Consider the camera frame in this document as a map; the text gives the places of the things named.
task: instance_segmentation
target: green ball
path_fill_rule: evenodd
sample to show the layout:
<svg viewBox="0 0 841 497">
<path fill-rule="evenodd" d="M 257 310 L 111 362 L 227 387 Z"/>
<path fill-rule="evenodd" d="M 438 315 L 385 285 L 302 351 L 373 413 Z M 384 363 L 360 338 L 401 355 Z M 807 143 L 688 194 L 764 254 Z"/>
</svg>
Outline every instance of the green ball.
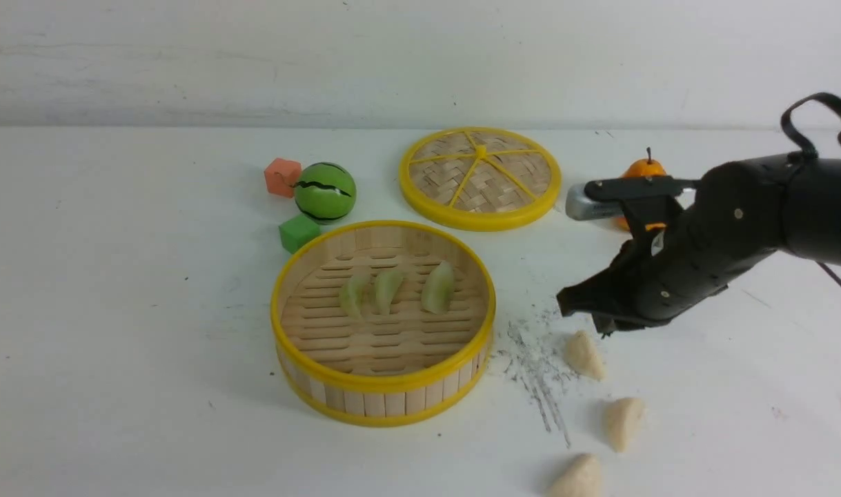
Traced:
<svg viewBox="0 0 841 497">
<path fill-rule="evenodd" d="M 304 169 L 295 183 L 295 204 L 319 224 L 334 223 L 353 210 L 356 182 L 337 164 L 313 164 Z"/>
</svg>

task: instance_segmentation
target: white table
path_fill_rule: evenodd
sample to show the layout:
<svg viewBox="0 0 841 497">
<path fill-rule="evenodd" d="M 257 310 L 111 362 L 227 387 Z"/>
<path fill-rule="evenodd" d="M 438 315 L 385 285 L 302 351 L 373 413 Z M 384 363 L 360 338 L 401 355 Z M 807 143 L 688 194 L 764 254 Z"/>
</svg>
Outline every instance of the white table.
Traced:
<svg viewBox="0 0 841 497">
<path fill-rule="evenodd" d="M 498 352 L 455 408 L 369 429 L 301 403 L 268 317 L 287 258 L 276 226 L 297 211 L 261 171 L 333 160 L 360 185 L 348 220 L 423 220 L 395 179 L 426 134 L 0 128 L 0 497 L 514 497 L 583 452 L 609 496 L 841 496 L 841 290 L 824 271 L 774 255 L 669 327 L 605 340 L 610 378 L 593 384 L 559 358 L 591 321 L 558 317 L 555 293 L 626 236 L 560 205 L 510 232 L 452 231 L 499 301 Z M 791 150 L 767 132 L 524 134 L 565 186 L 616 176 L 646 146 L 679 176 Z M 830 133 L 818 142 L 836 154 Z M 621 396 L 650 414 L 619 456 L 599 416 Z"/>
</svg>

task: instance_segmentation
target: silver part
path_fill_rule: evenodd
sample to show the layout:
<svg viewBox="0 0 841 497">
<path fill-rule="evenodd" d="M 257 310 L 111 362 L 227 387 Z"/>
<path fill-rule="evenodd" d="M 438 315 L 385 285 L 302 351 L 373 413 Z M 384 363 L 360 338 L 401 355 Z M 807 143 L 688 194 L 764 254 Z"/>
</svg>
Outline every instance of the silver part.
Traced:
<svg viewBox="0 0 841 497">
<path fill-rule="evenodd" d="M 568 199 L 564 203 L 564 213 L 572 220 L 606 220 L 622 216 L 622 209 L 617 202 L 596 202 L 585 195 L 585 183 L 571 186 Z"/>
<path fill-rule="evenodd" d="M 666 230 L 662 230 L 659 233 L 656 233 L 656 236 L 653 237 L 653 242 L 650 245 L 650 255 L 657 255 L 659 252 L 662 252 L 662 249 L 666 248 Z"/>
</svg>

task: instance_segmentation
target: orange fruit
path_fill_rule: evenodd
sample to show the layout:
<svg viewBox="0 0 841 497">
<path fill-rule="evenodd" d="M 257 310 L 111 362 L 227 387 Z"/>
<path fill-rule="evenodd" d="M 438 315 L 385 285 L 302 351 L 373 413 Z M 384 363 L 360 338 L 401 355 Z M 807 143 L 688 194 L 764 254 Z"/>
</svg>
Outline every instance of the orange fruit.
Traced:
<svg viewBox="0 0 841 497">
<path fill-rule="evenodd" d="M 647 147 L 647 158 L 639 159 L 634 161 L 629 169 L 626 170 L 625 173 L 622 173 L 621 178 L 635 178 L 638 176 L 665 176 L 666 170 L 660 164 L 660 161 L 654 160 L 653 155 L 651 154 L 650 147 Z M 625 217 L 617 217 L 616 218 L 617 226 L 621 227 L 622 229 L 628 231 L 629 230 L 629 223 L 626 221 Z M 654 224 L 647 224 L 647 230 L 655 229 L 655 228 L 664 228 L 666 224 L 663 223 L 654 223 Z"/>
</svg>

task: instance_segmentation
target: toy food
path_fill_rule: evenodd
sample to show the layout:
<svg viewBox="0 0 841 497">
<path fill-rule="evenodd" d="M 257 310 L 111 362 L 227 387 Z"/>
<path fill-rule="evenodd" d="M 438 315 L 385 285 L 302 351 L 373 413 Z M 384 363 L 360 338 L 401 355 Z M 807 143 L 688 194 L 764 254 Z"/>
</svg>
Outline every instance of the toy food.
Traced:
<svg viewBox="0 0 841 497">
<path fill-rule="evenodd" d="M 298 214 L 279 224 L 279 242 L 290 254 L 316 238 L 321 233 L 319 225 L 304 214 Z"/>
<path fill-rule="evenodd" d="M 454 269 L 442 261 L 426 278 L 420 293 L 420 305 L 432 314 L 445 314 L 454 296 Z"/>
<path fill-rule="evenodd" d="M 320 224 L 331 224 L 356 204 L 356 182 L 347 170 L 330 162 L 307 167 L 294 183 L 297 208 Z"/>
<path fill-rule="evenodd" d="M 405 280 L 405 273 L 398 268 L 389 268 L 377 275 L 374 279 L 374 302 L 377 303 L 378 312 L 382 315 L 389 315 L 389 307 L 393 303 L 393 297 L 398 292 L 399 286 Z"/>
<path fill-rule="evenodd" d="M 264 170 L 266 191 L 273 195 L 292 198 L 295 196 L 294 183 L 301 175 L 301 163 L 276 157 Z"/>
<path fill-rule="evenodd" d="M 351 318 L 362 318 L 364 290 L 370 281 L 370 273 L 356 273 L 341 287 L 338 295 L 341 309 Z"/>
<path fill-rule="evenodd" d="M 635 436 L 646 410 L 644 401 L 626 397 L 604 409 L 604 432 L 616 452 L 625 452 Z"/>
<path fill-rule="evenodd" d="M 571 369 L 581 375 L 603 380 L 606 375 L 604 363 L 595 349 L 595 344 L 585 331 L 580 330 L 568 339 L 568 346 L 564 350 L 564 361 Z"/>
<path fill-rule="evenodd" d="M 597 457 L 584 454 L 549 488 L 546 497 L 600 497 L 601 463 Z"/>
<path fill-rule="evenodd" d="M 663 169 L 662 164 L 660 161 L 653 159 L 653 154 L 651 154 L 650 147 L 647 147 L 647 158 L 639 159 L 634 161 L 629 169 L 626 170 L 625 173 L 622 173 L 622 178 L 635 178 L 638 176 L 665 176 L 666 170 Z M 629 230 L 629 223 L 626 221 L 625 217 L 617 217 L 616 224 L 622 229 L 628 231 Z M 647 230 L 651 230 L 654 228 L 664 228 L 666 224 L 647 224 Z"/>
</svg>

